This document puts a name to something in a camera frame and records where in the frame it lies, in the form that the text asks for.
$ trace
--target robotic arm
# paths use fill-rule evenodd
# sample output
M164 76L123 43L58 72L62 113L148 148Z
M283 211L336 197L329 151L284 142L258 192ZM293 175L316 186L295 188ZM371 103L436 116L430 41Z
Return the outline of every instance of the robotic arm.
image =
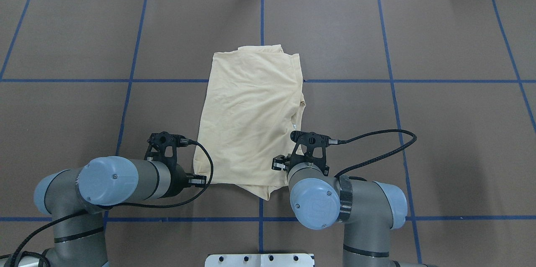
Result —
M109 266L102 221L104 210L119 205L143 207L128 202L173 197L186 187L203 187L197 196L206 189L209 184L206 176L188 174L177 164L177 148L199 145L196 141L161 132L151 134L147 142L145 160L101 157L82 168L63 170L41 180L34 193L39 211L51 214L54 221L75 214L54 226L54 248L42 253L52 267ZM169 147L173 155L166 157ZM23 262L21 256L19 253L5 263L0 261L0 265L38 266L32 262L40 260L25 258Z
M406 196L395 185L339 175L327 177L326 148L338 140L314 132L293 131L293 153L273 159L273 170L285 170L291 206L302 225L324 229L344 223L344 267L433 267L389 259L390 230L404 225ZM297 154L305 146L304 155ZM314 149L322 148L322 157Z

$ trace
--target blue tape line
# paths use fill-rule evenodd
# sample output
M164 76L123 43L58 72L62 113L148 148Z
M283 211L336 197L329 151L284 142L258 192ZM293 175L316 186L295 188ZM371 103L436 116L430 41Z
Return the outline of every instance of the blue tape line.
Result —
M385 32L385 21L383 19L383 10L381 8L381 0L378 0L378 9L379 9L379 19L381 21L381 33L383 34L383 46L385 47L385 57L387 58L387 70L389 71L389 80L391 81L391 93L392 93L393 104L394 104L394 115L397 120L397 128L401 129L402 125L400 124L400 114L398 113L398 102L397 102L396 90L394 89L394 78L393 78L393 71L391 68L391 57L389 55L389 46L387 45L387 33ZM404 139L401 133L398 133L398 139L400 140L400 145L403 145ZM410 172L408 171L408 167L407 167L406 151L402 151L402 155L404 157L404 171L406 172L406 187L407 187L408 200L410 202L410 213L411 213L411 216L415 216L413 196L411 193ZM413 238L415 240L415 250L417 252L417 261L419 262L419 264L422 264L423 260L421 258L421 246L419 243L419 233L417 231L417 222L413 220L412 225L413 225Z
M264 0L260 0L260 45L264 45Z
M104 231L106 232L106 225L108 223L108 215L110 211L105 211L104 215L102 216L102 227L104 227Z
M264 252L264 200L259 198L259 253Z
M298 222L296 217L264 217L265 222Z
M479 84L496 84L496 83L517 83L517 80L393 80L395 83L479 83Z
M536 216L421 216L416 221L536 220Z
M258 217L108 217L107 222L258 222ZM489 215L489 216L417 216L406 221L485 221L485 220L536 220L534 215ZM50 217L0 217L0 222L50 222ZM263 217L264 222L298 222L295 217Z
M117 147L115 148L115 156L119 156L119 148L123 141L123 131L125 129L126 110L129 106L130 91L132 90L132 82L134 79L134 71L136 70L136 60L138 59L139 41L142 37L143 19L145 17L145 8L147 7L147 0L143 0L142 15L139 20L138 36L136 38L136 47L134 48L134 57L132 58L132 68L130 69L129 85L126 89L125 105L123 107L123 115L121 116L121 126L119 127L119 137L117 138Z
M207 217L207 218L177 218L177 217L109 217L108 222L258 222L257 217Z
M495 15L497 17L497 22L499 24L499 28L501 29L501 34L504 39L504 44L506 45L506 48L508 50L508 55L510 56L510 61L512 62L513 72L515 72L515 77L517 78L517 82L519 83L519 89L521 90L521 94L523 94L523 100L525 101L525 106L527 107L528 116L532 123L532 128L534 129L534 133L536 133L536 121L534 120L534 115L532 114L531 106L528 103L528 98L525 93L525 88L523 88L523 83L521 82L521 77L519 76L517 65L515 64L515 59L513 58L512 50L510 48L510 43L508 42L508 38L506 37L506 33L504 32L504 27L502 25L501 17L499 16L499 11L497 9L497 4L495 0L492 0L492 3L493 3L493 9L495 10Z
M390 80L363 79L363 80L303 80L304 83L389 83Z
M21 29L21 25L23 24L24 16L26 15L26 11L28 10L28 6L30 4L30 0L26 0L26 4L23 8L23 13L21 13L21 18L19 19L19 23L17 24L17 28L15 29L15 34L13 34L13 38L11 39L11 43L9 44L9 49L7 54L5 55L4 64L2 65L2 70L0 70L0 80L4 77L4 72L6 67L8 67L9 57L11 56L11 51L13 50L13 46L15 45L15 41L17 40L17 36L19 35L19 30Z
M142 82L142 83L207 83L207 79L134 79L132 82Z
M260 0L260 45L264 46L264 0ZM264 252L264 200L259 198L259 253Z
M2 79L0 82L130 82L129 79ZM141 83L206 83L208 79L132 79ZM390 83L384 79L313 79L304 83ZM518 84L518 80L405 80L394 79L395 83L477 83L477 84ZM524 84L534 84L536 80L521 80Z
M3 79L2 82L128 82L128 79Z
M50 217L0 217L0 222L50 222Z

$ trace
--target metal plate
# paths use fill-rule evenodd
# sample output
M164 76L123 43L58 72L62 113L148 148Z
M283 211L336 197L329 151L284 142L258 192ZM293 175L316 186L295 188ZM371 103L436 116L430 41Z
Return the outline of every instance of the metal plate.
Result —
M314 254L209 255L209 257L207 257L205 261L205 267L237 267L237 266L314 267Z

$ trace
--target gray robot arm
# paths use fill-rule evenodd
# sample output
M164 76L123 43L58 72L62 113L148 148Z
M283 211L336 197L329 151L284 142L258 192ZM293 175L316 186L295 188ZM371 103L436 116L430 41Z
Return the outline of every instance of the gray robot arm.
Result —
M63 170L41 180L34 193L40 212L52 215L54 221L87 212L54 226L54 248L43 252L52 267L109 265L104 210L125 202L172 197L186 187L206 189L206 176L187 174L176 164L176 147L197 144L195 141L161 132L151 135L148 142L146 160L101 157L82 168ZM172 157L165 156L168 147L173 148ZM7 259L0 265L30 267L39 261L25 258L19 265L20 259L19 255L15 262Z
M291 207L302 225L316 230L334 223L345 225L344 267L432 267L390 259L390 231L402 227L407 215L402 190L386 183L351 180L346 175L327 177L325 147L331 139L314 132L295 132L293 154L274 158L272 169L287 171ZM296 154L300 144L308 148L303 156ZM312 156L316 147L323 148L323 157Z

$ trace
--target cloth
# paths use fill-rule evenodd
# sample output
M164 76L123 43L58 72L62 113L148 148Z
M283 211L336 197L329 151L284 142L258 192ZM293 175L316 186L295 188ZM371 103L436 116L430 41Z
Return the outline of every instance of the cloth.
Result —
M289 185L285 172L271 165L294 149L290 133L301 129L302 85L300 56L280 45L214 54L197 138L214 162L212 183L232 183L264 200ZM193 169L210 175L199 148Z

